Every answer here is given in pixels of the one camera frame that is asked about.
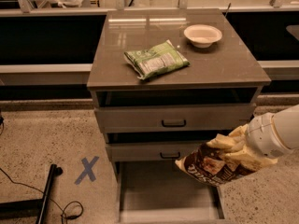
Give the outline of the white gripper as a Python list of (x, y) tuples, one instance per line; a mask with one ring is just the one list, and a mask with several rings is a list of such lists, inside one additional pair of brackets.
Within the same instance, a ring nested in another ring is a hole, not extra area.
[[(262, 156), (248, 148), (243, 148), (246, 141)], [(291, 154), (293, 152), (292, 141), (293, 113), (280, 111), (257, 116), (248, 125), (239, 126), (228, 135), (218, 133), (214, 139), (206, 144), (209, 147), (219, 149), (243, 148), (234, 153), (225, 153), (224, 158), (256, 172), (277, 164), (276, 158)]]

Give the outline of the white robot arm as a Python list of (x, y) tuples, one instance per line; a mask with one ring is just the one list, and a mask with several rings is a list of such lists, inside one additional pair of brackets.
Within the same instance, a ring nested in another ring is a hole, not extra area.
[(299, 148), (299, 105), (265, 113), (228, 135), (217, 134), (206, 143), (222, 150), (226, 161), (256, 172)]

